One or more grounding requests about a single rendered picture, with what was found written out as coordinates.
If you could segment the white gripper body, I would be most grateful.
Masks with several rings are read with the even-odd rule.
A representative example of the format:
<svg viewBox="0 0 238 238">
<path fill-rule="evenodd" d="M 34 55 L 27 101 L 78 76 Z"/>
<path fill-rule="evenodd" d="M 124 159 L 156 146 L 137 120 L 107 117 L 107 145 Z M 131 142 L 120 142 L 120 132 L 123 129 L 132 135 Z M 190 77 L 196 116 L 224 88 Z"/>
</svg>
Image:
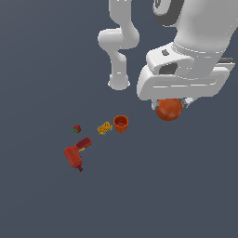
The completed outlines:
<svg viewBox="0 0 238 238">
<path fill-rule="evenodd" d="M 137 94 L 141 100 L 213 97 L 222 89 L 234 66 L 233 58 L 221 58 L 208 76 L 186 79 L 173 74 L 153 75 L 145 65 L 139 75 Z"/>
</svg>

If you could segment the orange ball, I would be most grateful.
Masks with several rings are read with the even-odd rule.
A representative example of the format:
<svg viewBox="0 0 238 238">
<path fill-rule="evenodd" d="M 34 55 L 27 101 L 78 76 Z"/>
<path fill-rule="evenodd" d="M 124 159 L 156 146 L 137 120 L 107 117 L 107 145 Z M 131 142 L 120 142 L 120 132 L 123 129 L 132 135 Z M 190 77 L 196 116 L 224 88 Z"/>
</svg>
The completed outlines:
<svg viewBox="0 0 238 238">
<path fill-rule="evenodd" d="M 156 114 L 164 121 L 176 120 L 182 113 L 182 104 L 179 99 L 160 99 Z"/>
</svg>

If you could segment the orange cup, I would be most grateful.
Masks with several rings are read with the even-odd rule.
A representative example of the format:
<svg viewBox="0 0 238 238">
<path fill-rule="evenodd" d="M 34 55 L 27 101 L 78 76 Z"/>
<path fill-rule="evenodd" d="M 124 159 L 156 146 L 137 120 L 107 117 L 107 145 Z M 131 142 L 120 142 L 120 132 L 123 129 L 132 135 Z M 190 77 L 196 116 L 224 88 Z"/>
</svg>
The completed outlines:
<svg viewBox="0 0 238 238">
<path fill-rule="evenodd" d="M 113 123 L 114 123 L 114 129 L 118 133 L 126 132 L 127 127 L 128 127 L 128 118 L 125 115 L 117 115 L 113 119 Z"/>
</svg>

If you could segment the yellow patterned box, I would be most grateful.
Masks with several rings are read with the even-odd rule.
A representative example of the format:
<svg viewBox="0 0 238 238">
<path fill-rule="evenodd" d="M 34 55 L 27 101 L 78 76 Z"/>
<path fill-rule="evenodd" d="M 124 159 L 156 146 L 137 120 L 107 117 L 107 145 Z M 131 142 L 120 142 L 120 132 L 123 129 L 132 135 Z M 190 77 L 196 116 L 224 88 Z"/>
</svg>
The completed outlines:
<svg viewBox="0 0 238 238">
<path fill-rule="evenodd" d="M 108 131 L 112 131 L 112 125 L 109 122 L 105 122 L 104 124 L 98 127 L 98 132 L 100 135 L 105 136 Z"/>
</svg>

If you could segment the red power drill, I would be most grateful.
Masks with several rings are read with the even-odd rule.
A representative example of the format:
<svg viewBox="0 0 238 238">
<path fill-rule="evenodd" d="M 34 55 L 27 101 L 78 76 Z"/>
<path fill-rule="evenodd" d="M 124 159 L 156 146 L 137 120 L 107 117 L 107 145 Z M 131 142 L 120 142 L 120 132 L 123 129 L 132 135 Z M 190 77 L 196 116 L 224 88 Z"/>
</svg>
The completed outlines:
<svg viewBox="0 0 238 238">
<path fill-rule="evenodd" d="M 79 142 L 77 142 L 74 146 L 67 147 L 64 150 L 64 155 L 68 159 L 69 163 L 73 168 L 77 168 L 80 172 L 83 171 L 82 168 L 82 157 L 80 152 L 82 152 L 85 148 L 90 146 L 92 141 L 89 137 L 86 137 Z"/>
</svg>

